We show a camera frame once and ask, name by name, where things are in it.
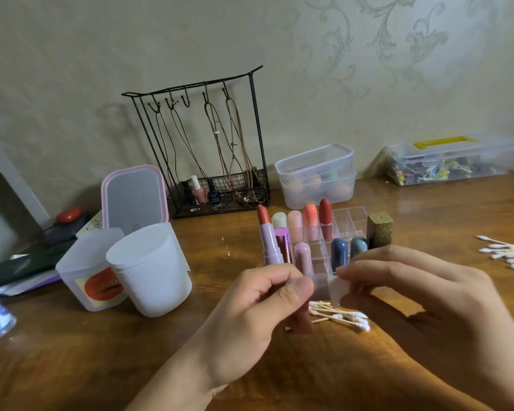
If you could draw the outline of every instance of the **acrylic lipstick organizer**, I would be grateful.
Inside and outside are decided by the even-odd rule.
[[[350,243],[351,239],[355,237],[366,237],[367,211],[363,206],[336,209],[332,211],[332,214],[332,239],[324,239],[320,225],[289,230],[292,254],[294,253],[295,245],[299,242],[306,242],[310,247],[312,269],[315,275],[333,275],[331,268],[332,240],[343,238]]]

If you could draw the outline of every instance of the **floral wallpaper pattern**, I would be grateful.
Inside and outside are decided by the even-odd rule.
[[[340,142],[368,175],[386,145],[514,134],[514,0],[0,0],[0,140],[51,215],[95,208],[109,172],[154,164],[120,93],[261,64],[269,169]],[[258,161],[249,90],[229,92]],[[228,121],[220,95],[211,89]],[[199,163],[219,174],[199,97],[178,111]],[[187,157],[181,178],[197,170]]]

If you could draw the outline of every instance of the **wooden table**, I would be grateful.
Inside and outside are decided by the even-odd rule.
[[[272,214],[285,209],[273,193]],[[399,187],[356,182],[354,198],[394,219],[394,241],[493,276],[514,315],[514,270],[478,252],[477,234],[514,243],[514,175]],[[192,268],[193,291],[165,317],[142,317],[126,301],[89,313],[62,283],[7,300],[18,317],[0,340],[0,410],[122,409],[202,324],[227,287],[262,259],[256,213],[173,221]],[[379,295],[406,313],[419,307],[391,290]],[[277,329],[261,361],[220,393],[211,410],[476,410],[377,326],[357,334],[331,322],[312,336]]]

